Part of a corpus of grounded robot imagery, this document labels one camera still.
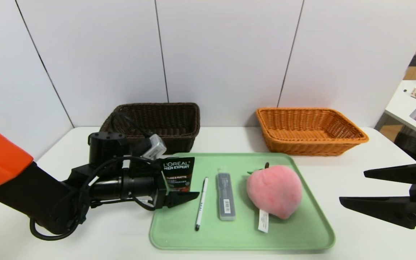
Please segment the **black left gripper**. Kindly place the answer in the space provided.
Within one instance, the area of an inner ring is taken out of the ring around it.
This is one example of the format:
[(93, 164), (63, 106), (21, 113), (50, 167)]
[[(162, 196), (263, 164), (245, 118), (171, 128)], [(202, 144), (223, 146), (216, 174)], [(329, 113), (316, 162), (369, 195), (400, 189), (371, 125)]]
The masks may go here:
[(123, 169), (122, 200), (133, 201), (144, 209), (173, 208), (195, 200), (199, 191), (170, 191), (162, 173), (162, 159), (125, 158), (130, 161), (129, 168)]

